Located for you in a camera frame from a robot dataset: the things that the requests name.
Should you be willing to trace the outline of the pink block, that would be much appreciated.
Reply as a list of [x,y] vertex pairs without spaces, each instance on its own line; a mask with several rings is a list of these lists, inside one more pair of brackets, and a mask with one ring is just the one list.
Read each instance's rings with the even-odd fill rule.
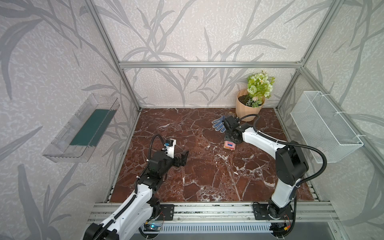
[[224,148],[233,151],[236,148],[236,144],[230,141],[225,141]]

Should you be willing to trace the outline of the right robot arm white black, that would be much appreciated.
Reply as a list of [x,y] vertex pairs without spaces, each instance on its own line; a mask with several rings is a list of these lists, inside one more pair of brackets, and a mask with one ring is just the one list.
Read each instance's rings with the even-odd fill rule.
[[[221,117],[225,140],[234,144],[247,143],[266,152],[275,159],[278,182],[274,193],[269,199],[267,213],[270,218],[278,220],[288,211],[297,189],[304,183],[320,176],[326,169],[328,161],[326,155],[317,148],[302,145],[295,141],[286,142],[271,137],[257,129],[256,123],[260,118],[252,114],[254,122],[240,124],[242,118],[233,116]],[[322,159],[321,168],[309,177],[305,174],[309,170],[308,161],[303,149],[317,153]]]

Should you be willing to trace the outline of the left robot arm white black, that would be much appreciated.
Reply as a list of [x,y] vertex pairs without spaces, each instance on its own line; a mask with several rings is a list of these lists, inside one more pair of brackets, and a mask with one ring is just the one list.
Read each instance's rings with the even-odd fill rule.
[[155,239],[162,226],[148,226],[148,222],[166,217],[161,211],[160,200],[155,196],[172,167],[184,167],[189,151],[175,155],[175,139],[152,137],[147,166],[137,176],[133,192],[108,218],[100,224],[92,223],[84,233],[84,240],[129,240],[136,233],[146,240]]

